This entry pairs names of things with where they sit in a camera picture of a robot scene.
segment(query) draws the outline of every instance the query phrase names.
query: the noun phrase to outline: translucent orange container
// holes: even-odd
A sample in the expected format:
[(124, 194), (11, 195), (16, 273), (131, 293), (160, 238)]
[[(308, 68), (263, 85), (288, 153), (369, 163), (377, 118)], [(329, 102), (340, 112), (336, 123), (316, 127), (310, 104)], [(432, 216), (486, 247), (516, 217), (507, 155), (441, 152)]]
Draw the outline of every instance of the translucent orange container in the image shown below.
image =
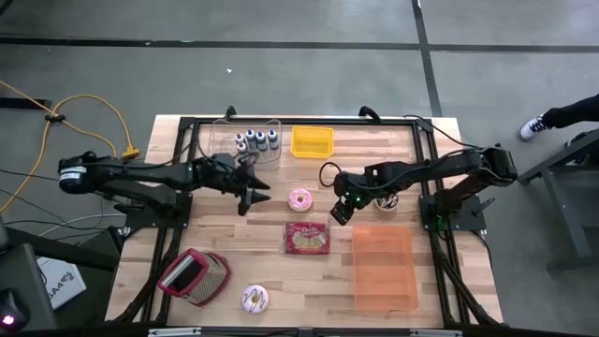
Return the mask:
[(329, 158), (333, 155), (333, 129), (293, 126), (291, 153), (300, 158)]
[(355, 226), (352, 237), (356, 307), (377, 311), (417, 309), (410, 229)]

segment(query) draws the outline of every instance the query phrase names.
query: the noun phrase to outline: donut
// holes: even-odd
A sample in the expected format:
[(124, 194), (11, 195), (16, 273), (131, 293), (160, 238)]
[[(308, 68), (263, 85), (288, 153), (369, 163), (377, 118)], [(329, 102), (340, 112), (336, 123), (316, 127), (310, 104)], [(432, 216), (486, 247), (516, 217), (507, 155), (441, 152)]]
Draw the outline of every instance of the donut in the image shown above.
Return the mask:
[(295, 212), (306, 212), (312, 206), (312, 195), (308, 190), (296, 188), (289, 194), (289, 207)]
[(250, 314), (260, 314), (269, 306), (269, 293), (264, 286), (249, 286), (241, 295), (241, 306)]

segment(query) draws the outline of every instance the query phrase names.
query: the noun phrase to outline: small bottle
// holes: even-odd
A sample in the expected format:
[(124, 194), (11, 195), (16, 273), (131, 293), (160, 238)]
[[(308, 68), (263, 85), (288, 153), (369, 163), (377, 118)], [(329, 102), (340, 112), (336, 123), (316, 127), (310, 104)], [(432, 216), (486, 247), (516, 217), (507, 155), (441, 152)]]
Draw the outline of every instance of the small bottle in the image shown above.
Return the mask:
[(254, 132), (254, 130), (247, 130), (245, 133), (245, 139), (247, 140), (247, 146), (250, 148), (250, 150), (257, 149), (258, 145), (256, 143), (256, 132)]
[(279, 138), (274, 130), (269, 131), (269, 146), (271, 151), (279, 150)]
[(244, 156), (247, 154), (247, 146), (244, 142), (237, 144), (237, 152), (240, 154), (239, 156)]
[(266, 152), (269, 149), (269, 144), (266, 142), (266, 135), (262, 131), (257, 133), (256, 143), (260, 152)]
[(235, 135), (235, 143), (243, 143), (245, 142), (245, 137), (242, 134)]

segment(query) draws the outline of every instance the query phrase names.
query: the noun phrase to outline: black pants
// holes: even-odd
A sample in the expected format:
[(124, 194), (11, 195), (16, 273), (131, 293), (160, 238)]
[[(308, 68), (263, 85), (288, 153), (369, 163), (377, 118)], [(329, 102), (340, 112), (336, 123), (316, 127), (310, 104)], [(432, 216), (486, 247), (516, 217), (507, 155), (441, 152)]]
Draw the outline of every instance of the black pants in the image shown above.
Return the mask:
[(543, 115), (547, 127), (567, 127), (578, 122), (599, 122), (599, 95), (585, 98), (563, 108), (553, 108)]

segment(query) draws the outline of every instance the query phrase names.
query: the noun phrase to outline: cheese grater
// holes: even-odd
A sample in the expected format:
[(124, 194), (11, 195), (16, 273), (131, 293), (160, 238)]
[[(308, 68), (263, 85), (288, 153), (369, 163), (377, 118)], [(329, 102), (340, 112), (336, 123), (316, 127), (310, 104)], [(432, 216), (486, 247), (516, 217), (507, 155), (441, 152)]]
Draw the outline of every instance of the cheese grater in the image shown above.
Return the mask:
[(231, 269), (224, 257), (190, 248), (168, 266), (158, 287), (201, 307), (225, 288), (230, 276)]

